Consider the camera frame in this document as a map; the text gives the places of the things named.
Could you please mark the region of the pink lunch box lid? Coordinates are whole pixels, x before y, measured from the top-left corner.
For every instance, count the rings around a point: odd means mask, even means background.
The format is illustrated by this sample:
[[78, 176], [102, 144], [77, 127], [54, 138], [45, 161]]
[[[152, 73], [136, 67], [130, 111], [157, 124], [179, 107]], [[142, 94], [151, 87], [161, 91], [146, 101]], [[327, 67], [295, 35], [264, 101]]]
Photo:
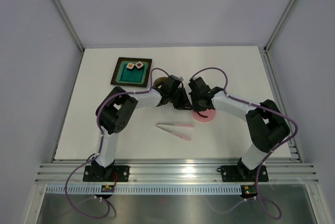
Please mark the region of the pink lunch box lid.
[[202, 122], [202, 123], [207, 123], [212, 121], [215, 118], [216, 111], [212, 109], [208, 109], [206, 111], [192, 111], [192, 116], [195, 120]]

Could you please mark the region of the steel tongs with pink tips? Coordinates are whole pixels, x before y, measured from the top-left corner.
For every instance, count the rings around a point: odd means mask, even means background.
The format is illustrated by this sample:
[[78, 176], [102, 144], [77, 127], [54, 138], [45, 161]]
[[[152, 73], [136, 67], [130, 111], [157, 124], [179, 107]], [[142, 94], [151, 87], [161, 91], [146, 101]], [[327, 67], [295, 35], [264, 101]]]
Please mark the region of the steel tongs with pink tips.
[[158, 129], [163, 130], [175, 137], [178, 137], [180, 139], [186, 140], [186, 141], [190, 141], [191, 138], [181, 134], [180, 132], [174, 130], [174, 129], [168, 129], [167, 127], [179, 127], [179, 128], [194, 128], [193, 124], [173, 124], [173, 123], [157, 123], [155, 125]]

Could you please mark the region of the round steel lunch box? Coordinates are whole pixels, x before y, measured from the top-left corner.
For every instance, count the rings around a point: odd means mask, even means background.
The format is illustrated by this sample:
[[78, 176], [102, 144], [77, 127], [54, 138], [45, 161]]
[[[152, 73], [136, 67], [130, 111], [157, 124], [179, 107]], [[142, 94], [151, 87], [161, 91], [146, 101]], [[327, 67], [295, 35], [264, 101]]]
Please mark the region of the round steel lunch box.
[[154, 82], [152, 87], [159, 87], [161, 86], [163, 83], [165, 83], [168, 80], [168, 77], [160, 77], [157, 78]]

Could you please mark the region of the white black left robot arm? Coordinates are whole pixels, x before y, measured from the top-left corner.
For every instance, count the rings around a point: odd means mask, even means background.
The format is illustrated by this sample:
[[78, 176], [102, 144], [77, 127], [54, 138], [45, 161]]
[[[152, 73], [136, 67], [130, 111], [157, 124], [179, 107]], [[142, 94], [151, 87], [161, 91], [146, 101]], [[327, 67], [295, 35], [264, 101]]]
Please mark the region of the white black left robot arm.
[[96, 110], [101, 138], [91, 166], [101, 181], [113, 175], [118, 134], [125, 129], [133, 112], [168, 103], [176, 110], [192, 110], [182, 80], [174, 75], [156, 80], [154, 86], [145, 91], [127, 92], [120, 86], [112, 89]]

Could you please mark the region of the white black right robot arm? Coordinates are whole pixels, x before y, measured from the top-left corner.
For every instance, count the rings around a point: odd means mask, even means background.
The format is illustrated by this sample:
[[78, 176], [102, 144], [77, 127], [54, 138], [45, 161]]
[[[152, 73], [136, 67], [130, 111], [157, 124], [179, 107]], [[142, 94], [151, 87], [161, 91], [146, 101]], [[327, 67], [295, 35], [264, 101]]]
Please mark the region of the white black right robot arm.
[[256, 168], [273, 148], [282, 142], [290, 129], [277, 105], [265, 100], [252, 105], [240, 98], [229, 95], [223, 88], [210, 88], [201, 77], [189, 81], [190, 96], [196, 112], [219, 110], [236, 116], [247, 123], [252, 141], [246, 154], [237, 163], [241, 179], [250, 180]]

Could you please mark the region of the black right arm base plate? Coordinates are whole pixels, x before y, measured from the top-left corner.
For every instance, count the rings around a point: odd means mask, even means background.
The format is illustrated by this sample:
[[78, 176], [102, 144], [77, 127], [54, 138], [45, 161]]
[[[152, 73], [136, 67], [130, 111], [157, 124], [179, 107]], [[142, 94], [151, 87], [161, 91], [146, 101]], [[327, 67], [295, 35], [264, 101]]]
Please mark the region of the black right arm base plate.
[[[243, 169], [237, 165], [222, 165], [216, 169], [221, 174], [223, 182], [256, 182], [258, 168], [254, 170]], [[258, 173], [258, 182], [268, 182], [269, 177], [265, 165]]]

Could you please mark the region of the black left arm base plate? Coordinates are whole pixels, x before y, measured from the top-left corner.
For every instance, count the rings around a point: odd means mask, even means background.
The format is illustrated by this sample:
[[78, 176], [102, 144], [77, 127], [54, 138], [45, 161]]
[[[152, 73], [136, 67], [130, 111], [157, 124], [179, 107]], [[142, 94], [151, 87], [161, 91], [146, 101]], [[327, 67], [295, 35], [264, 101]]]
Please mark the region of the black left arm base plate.
[[105, 175], [97, 172], [97, 169], [88, 165], [84, 169], [84, 182], [128, 182], [130, 167], [126, 165], [114, 165]]

